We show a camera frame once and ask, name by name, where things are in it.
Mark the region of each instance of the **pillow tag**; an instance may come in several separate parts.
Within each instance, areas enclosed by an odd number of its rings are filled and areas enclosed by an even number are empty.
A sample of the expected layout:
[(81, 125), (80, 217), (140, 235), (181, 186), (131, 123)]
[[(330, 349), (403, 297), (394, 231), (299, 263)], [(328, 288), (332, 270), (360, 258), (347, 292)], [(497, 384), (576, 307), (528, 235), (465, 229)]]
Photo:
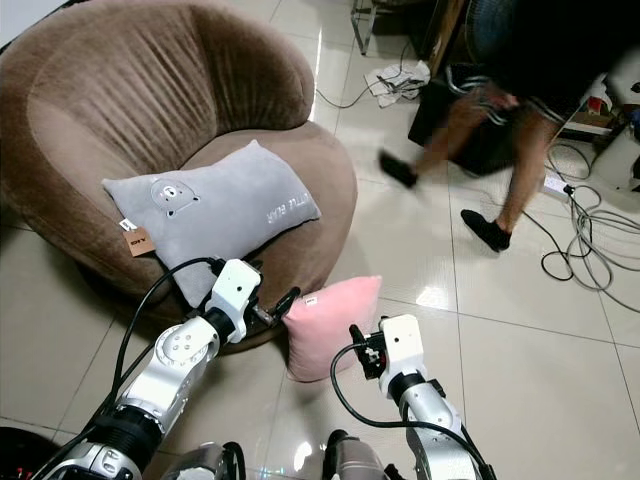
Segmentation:
[(134, 257), (153, 252), (156, 249), (151, 241), (151, 235), (142, 227), (128, 232), (122, 232), (122, 235), (124, 235), (129, 250), (131, 250), (131, 255)]
[(136, 228), (138, 228), (138, 227), (136, 227), (136, 226), (135, 226), (135, 224), (134, 224), (131, 220), (129, 220), (128, 218), (125, 218), (123, 221), (121, 221), (119, 225), (120, 225), (122, 228), (124, 228), (124, 230), (125, 230), (126, 232), (129, 232), (129, 231), (131, 231), (131, 230), (135, 230)]

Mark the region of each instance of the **hand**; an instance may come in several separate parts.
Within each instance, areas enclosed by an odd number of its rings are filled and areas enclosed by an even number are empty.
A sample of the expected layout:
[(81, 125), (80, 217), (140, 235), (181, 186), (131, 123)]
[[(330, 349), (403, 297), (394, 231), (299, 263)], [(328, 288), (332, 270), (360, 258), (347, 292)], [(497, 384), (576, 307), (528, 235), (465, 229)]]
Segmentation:
[(478, 103), (489, 104), (495, 110), (511, 110), (520, 105), (515, 95), (511, 95), (493, 82), (478, 87), (471, 93), (477, 97)]

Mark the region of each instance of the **brown armchair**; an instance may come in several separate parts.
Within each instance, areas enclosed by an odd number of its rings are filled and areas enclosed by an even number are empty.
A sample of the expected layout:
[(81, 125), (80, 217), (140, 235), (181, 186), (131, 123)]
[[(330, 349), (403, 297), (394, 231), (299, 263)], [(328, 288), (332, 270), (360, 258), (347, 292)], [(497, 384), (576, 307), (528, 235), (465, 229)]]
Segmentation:
[[(23, 34), (0, 76), (7, 201), (121, 310), (164, 269), (131, 257), (101, 180), (210, 165), (253, 138), (291, 165), (323, 214), (250, 256), (264, 262), (261, 303), (324, 284), (356, 181), (344, 148), (307, 121), (309, 66), (267, 25), (211, 0), (94, 0)], [(170, 285), (154, 302), (162, 326), (188, 310)]]

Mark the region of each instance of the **black bag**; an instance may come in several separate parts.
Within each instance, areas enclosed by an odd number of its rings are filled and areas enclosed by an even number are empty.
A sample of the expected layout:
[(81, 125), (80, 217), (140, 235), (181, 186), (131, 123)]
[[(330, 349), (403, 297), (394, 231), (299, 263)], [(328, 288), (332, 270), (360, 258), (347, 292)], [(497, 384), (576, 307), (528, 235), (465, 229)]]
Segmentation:
[[(450, 85), (462, 84), (466, 79), (484, 76), (480, 67), (452, 65), (445, 75), (433, 79), (421, 92), (420, 108), (411, 125), (409, 140), (423, 146), (447, 116), (451, 104), (460, 97)], [(486, 120), (472, 134), (468, 143), (452, 162), (476, 175), (488, 175), (513, 165), (513, 117), (518, 109), (501, 112), (506, 120), (496, 125)]]

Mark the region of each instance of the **dark clothing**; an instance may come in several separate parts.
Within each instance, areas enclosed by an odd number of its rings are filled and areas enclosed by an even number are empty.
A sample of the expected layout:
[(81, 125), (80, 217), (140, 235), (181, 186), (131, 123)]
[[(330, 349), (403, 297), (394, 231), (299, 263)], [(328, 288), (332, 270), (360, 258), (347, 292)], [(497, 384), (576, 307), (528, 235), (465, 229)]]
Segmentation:
[(568, 119), (600, 73), (640, 45), (639, 0), (513, 0), (494, 81), (547, 117)]

